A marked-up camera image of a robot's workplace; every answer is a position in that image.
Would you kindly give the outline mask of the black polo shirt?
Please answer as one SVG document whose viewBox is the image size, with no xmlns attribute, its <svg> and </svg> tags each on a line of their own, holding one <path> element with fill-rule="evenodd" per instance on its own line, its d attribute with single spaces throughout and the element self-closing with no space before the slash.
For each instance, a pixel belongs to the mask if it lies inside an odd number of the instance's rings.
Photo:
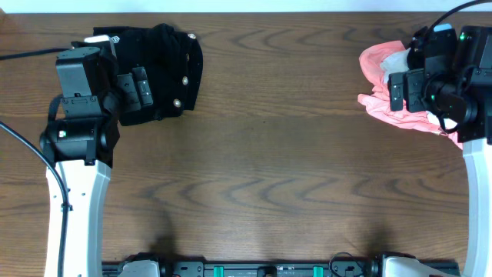
<svg viewBox="0 0 492 277">
<path fill-rule="evenodd" d="M 186 54 L 190 42 L 186 33 L 159 24 L 152 28 L 95 27 L 93 34 L 119 38 L 115 43 L 119 72 L 125 74 L 133 68 L 144 67 L 151 92 L 158 101 L 181 98 L 185 93 L 180 80 L 187 72 Z"/>
</svg>

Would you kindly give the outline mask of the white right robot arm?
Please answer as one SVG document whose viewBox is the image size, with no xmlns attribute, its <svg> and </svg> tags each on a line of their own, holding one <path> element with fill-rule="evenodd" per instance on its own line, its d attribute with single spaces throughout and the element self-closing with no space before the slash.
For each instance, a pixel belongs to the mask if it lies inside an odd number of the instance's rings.
<svg viewBox="0 0 492 277">
<path fill-rule="evenodd" d="M 406 72 L 388 80 L 391 111 L 427 111 L 457 134 L 469 185 L 464 276 L 491 274 L 491 29 L 423 28 L 411 41 Z"/>
</svg>

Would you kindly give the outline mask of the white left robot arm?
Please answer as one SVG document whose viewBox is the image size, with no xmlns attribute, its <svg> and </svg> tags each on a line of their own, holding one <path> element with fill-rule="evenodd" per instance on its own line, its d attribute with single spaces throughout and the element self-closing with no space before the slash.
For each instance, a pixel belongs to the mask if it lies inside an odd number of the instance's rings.
<svg viewBox="0 0 492 277">
<path fill-rule="evenodd" d="M 59 53 L 62 94 L 41 134 L 50 195 L 46 276 L 101 276 L 102 220 L 121 115 L 153 102 L 145 70 L 119 74 L 114 42 L 86 38 Z"/>
</svg>

